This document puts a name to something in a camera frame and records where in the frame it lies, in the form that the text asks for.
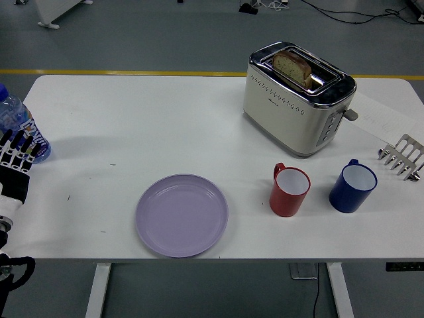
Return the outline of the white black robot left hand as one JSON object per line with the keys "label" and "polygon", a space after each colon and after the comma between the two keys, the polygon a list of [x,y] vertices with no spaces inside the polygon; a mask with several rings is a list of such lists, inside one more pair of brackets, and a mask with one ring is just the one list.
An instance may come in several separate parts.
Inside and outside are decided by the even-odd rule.
{"label": "white black robot left hand", "polygon": [[1,227],[4,231],[13,222],[12,215],[25,203],[30,182],[29,171],[40,150],[40,144],[33,136],[25,136],[19,130],[15,136],[12,130],[1,137]]}

